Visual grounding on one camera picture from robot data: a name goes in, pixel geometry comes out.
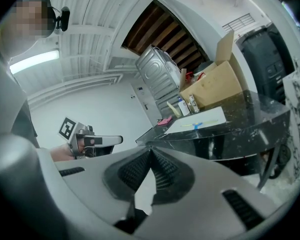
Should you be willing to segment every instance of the cardboard box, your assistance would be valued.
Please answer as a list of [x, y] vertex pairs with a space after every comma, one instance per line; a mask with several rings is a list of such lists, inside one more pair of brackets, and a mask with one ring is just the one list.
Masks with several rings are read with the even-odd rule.
[[216, 60], [204, 69], [205, 77], [195, 83], [186, 83], [187, 70], [182, 69], [179, 92], [187, 103], [190, 102], [189, 95], [193, 94], [198, 107], [203, 108], [243, 91], [232, 67], [234, 66], [237, 72], [242, 72], [236, 60], [231, 59], [233, 43], [234, 32], [231, 31], [218, 42]]

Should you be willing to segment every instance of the ceiling light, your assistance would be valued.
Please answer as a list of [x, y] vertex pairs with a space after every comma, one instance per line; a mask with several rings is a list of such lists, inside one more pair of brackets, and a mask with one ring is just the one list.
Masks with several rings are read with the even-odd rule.
[[41, 54], [38, 54], [38, 55], [30, 57], [30, 58], [21, 60], [15, 64], [11, 65], [10, 70], [11, 70], [12, 74], [15, 74], [26, 68], [30, 68], [34, 65], [37, 65], [37, 64], [40, 64], [43, 62], [52, 61], [55, 59], [59, 59], [59, 51], [58, 50], [48, 51], [48, 52], [41, 53]]

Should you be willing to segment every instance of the marble countertop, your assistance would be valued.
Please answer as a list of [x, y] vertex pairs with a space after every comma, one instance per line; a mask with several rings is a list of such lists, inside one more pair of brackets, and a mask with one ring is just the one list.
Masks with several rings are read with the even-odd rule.
[[176, 149], [210, 160], [241, 158], [269, 150], [287, 137], [290, 110], [281, 103], [252, 91], [243, 91], [205, 107], [221, 106], [226, 123], [165, 134], [173, 124], [156, 125], [136, 143]]

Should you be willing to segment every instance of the wooden ceiling opening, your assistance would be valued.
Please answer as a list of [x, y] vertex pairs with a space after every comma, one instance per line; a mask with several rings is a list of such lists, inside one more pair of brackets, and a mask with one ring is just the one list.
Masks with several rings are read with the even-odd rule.
[[149, 45], [167, 52], [179, 69], [188, 72], [209, 60], [185, 26], [157, 0], [143, 11], [122, 44], [138, 55]]

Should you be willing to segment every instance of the floor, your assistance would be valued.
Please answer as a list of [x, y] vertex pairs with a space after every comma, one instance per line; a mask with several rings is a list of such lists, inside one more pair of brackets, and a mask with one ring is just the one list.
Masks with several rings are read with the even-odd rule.
[[[259, 183], [258, 174], [244, 176], [243, 178], [255, 187]], [[277, 207], [280, 207], [290, 198], [298, 194], [299, 190], [300, 178], [294, 183], [291, 183], [289, 177], [287, 177], [287, 173], [283, 171], [278, 178], [268, 179], [268, 181], [262, 188], [261, 193], [272, 199]], [[152, 172], [152, 170], [150, 170], [135, 194], [135, 207], [137, 209], [143, 210], [147, 215], [150, 215], [152, 212], [151, 203], [155, 194], [156, 180], [154, 173]]]

